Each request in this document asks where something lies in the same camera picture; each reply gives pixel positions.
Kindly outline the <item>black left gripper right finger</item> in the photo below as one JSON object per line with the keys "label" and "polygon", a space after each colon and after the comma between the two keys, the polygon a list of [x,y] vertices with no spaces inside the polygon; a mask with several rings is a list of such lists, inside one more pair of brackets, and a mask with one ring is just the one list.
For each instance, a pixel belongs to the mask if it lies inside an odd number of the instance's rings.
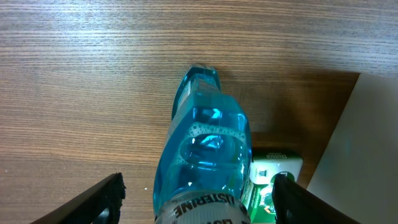
{"label": "black left gripper right finger", "polygon": [[282,174],[275,176],[272,201],[276,224],[359,224]]}

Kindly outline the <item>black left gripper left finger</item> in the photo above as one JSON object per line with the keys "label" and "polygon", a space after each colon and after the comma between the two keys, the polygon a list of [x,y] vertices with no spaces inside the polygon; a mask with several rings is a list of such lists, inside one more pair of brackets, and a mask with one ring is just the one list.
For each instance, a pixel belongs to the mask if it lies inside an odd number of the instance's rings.
{"label": "black left gripper left finger", "polygon": [[32,224],[118,224],[125,198],[123,175],[118,172]]}

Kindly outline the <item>green Dettol soap pack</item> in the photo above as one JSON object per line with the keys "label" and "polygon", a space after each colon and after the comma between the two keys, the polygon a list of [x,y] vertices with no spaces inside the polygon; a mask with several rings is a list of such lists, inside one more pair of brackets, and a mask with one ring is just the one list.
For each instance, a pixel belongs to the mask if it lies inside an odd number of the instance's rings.
{"label": "green Dettol soap pack", "polygon": [[253,152],[249,180],[241,199],[252,223],[275,223],[276,212],[272,201],[275,176],[282,174],[296,182],[302,164],[302,157],[289,150]]}

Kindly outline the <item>blue Listerine mouthwash bottle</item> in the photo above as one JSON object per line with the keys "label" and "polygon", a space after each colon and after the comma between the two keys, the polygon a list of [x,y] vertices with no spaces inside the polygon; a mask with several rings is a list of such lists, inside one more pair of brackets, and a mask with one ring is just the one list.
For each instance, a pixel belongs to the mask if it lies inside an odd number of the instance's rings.
{"label": "blue Listerine mouthwash bottle", "polygon": [[249,223],[241,202],[252,159],[248,117],[213,68],[180,82],[154,181],[156,223]]}

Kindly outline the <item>white square box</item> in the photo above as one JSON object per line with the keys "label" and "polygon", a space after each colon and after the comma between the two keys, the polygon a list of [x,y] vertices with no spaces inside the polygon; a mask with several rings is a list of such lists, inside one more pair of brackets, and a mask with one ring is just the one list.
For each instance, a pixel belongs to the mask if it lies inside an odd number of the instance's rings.
{"label": "white square box", "polygon": [[307,187],[360,223],[397,223],[397,79],[361,74]]}

